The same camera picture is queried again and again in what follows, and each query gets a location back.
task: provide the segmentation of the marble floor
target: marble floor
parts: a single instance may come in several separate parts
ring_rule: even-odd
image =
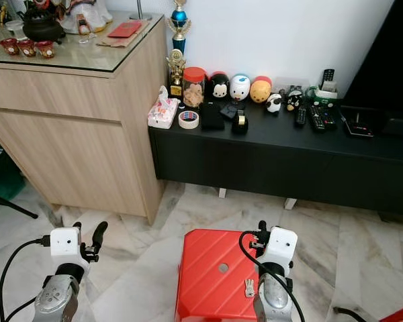
[[[192,229],[254,230],[260,220],[298,234],[292,278],[307,321],[353,321],[332,307],[357,311],[368,322],[403,308],[403,224],[385,223],[373,211],[168,182],[152,226],[141,217],[62,207],[53,214],[28,184],[14,200],[40,214],[37,220],[0,206],[0,274],[16,247],[54,227],[82,223],[90,242],[106,220],[100,261],[81,284],[73,321],[170,322],[177,289],[183,236]],[[35,296],[52,273],[49,249],[21,251],[7,274],[4,299],[9,313]],[[299,321],[296,312],[294,321]],[[31,321],[33,308],[12,321]]]

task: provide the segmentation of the red stool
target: red stool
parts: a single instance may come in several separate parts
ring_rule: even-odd
[[[256,321],[253,298],[245,297],[246,279],[258,273],[242,253],[240,231],[196,229],[185,235],[175,322]],[[251,236],[243,244],[248,248]]]

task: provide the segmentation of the white wall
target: white wall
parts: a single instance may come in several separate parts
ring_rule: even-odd
[[[106,0],[109,9],[136,11],[136,0]],[[393,0],[187,0],[193,22],[187,66],[230,76],[267,75],[320,80],[336,70],[343,94],[351,84]],[[142,0],[145,12],[170,17],[173,0]],[[172,33],[168,33],[171,47]]]

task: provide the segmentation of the black remote control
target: black remote control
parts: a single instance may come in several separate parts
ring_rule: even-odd
[[[324,74],[322,75],[322,83],[321,88],[325,81],[332,82],[334,77],[334,69],[326,69],[324,70]]]
[[[299,127],[303,127],[306,123],[306,108],[300,107],[296,113],[296,119],[294,120],[295,125]]]
[[[324,126],[326,129],[336,129],[337,124],[336,121],[333,119],[328,107],[321,107],[319,108],[321,112],[321,118],[324,122]]]
[[[326,130],[319,107],[314,105],[309,107],[309,116],[315,131],[324,132]]]

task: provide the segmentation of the red envelope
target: red envelope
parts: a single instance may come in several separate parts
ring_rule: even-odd
[[[130,21],[130,22],[123,22],[121,23],[113,32],[108,34],[108,37],[114,38],[128,38],[142,25],[140,21]]]

